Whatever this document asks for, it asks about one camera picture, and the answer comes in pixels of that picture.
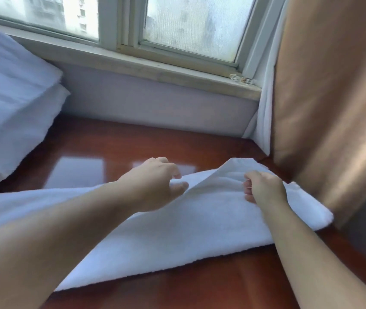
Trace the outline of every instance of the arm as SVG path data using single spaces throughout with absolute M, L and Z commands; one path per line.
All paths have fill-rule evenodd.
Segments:
M 0 227 L 0 308 L 35 309 L 114 228 L 163 207 L 187 189 L 165 157 L 118 181 Z
M 257 171 L 245 177 L 245 198 L 260 207 L 300 307 L 366 308 L 366 285 L 293 212 L 282 180 Z

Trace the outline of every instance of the white towel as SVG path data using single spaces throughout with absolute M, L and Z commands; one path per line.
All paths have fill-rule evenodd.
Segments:
M 254 159 L 232 158 L 217 170 L 184 176 L 186 193 L 166 207 L 137 213 L 98 244 L 57 287 L 64 290 L 181 266 L 273 243 L 260 209 L 244 199 L 246 171 L 268 171 Z M 296 183 L 286 184 L 292 209 L 312 229 L 332 213 Z M 0 225 L 92 188 L 0 194 Z
M 46 135 L 69 92 L 62 72 L 0 33 L 0 181 Z

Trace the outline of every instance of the hand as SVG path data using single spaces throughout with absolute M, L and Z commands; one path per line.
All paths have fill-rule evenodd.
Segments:
M 170 185 L 172 178 L 181 178 L 179 169 L 166 157 L 159 157 L 146 160 L 113 184 L 136 212 L 153 211 L 181 196 L 189 187 L 187 182 Z
M 278 176 L 251 171 L 244 177 L 247 179 L 243 183 L 245 199 L 257 204 L 263 212 L 276 210 L 279 206 L 289 207 L 283 181 Z

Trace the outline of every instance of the beige curtain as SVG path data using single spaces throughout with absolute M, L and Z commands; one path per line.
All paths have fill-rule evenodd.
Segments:
M 366 0 L 289 0 L 273 157 L 343 225 L 366 200 Z

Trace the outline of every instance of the white sheer curtain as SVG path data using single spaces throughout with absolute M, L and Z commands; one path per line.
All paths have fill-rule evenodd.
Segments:
M 289 0 L 285 0 L 275 27 L 276 29 L 269 51 L 258 111 L 253 115 L 242 136 L 242 138 L 250 138 L 255 141 L 266 155 L 270 154 L 270 131 L 272 127 L 272 98 L 275 79 L 275 65 L 276 60 L 278 59 L 280 40 L 282 39 L 288 1 Z

